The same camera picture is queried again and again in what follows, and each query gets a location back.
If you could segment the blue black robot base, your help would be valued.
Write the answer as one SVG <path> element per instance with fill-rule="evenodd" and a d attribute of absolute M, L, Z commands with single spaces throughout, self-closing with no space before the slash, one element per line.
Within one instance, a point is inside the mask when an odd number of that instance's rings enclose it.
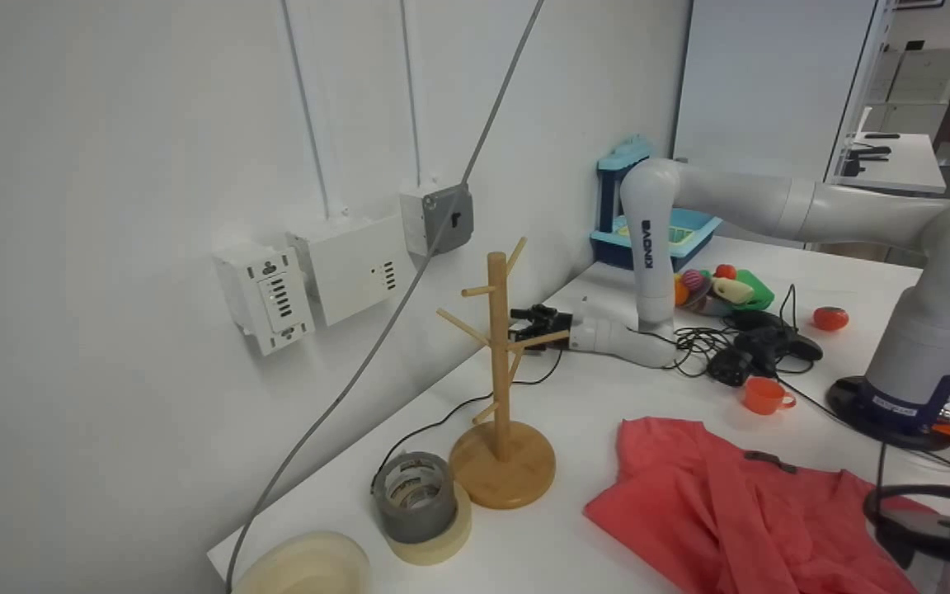
<path fill-rule="evenodd" d="M 843 378 L 828 391 L 828 405 L 851 428 L 897 448 L 935 454 L 950 445 L 950 378 L 935 383 L 927 404 L 895 399 L 865 378 Z"/>

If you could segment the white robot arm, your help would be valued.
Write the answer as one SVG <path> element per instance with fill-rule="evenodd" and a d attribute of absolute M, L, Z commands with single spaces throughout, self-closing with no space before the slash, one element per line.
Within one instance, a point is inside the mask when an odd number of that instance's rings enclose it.
<path fill-rule="evenodd" d="M 672 324 L 669 212 L 677 204 L 769 239 L 920 247 L 924 273 L 901 295 L 868 372 L 834 381 L 828 405 L 876 443 L 920 454 L 948 445 L 933 421 L 950 399 L 950 199 L 647 160 L 622 174 L 620 204 L 629 229 L 635 324 L 583 310 L 568 338 L 573 350 L 650 371 L 672 364 L 677 347 L 665 332 Z"/>

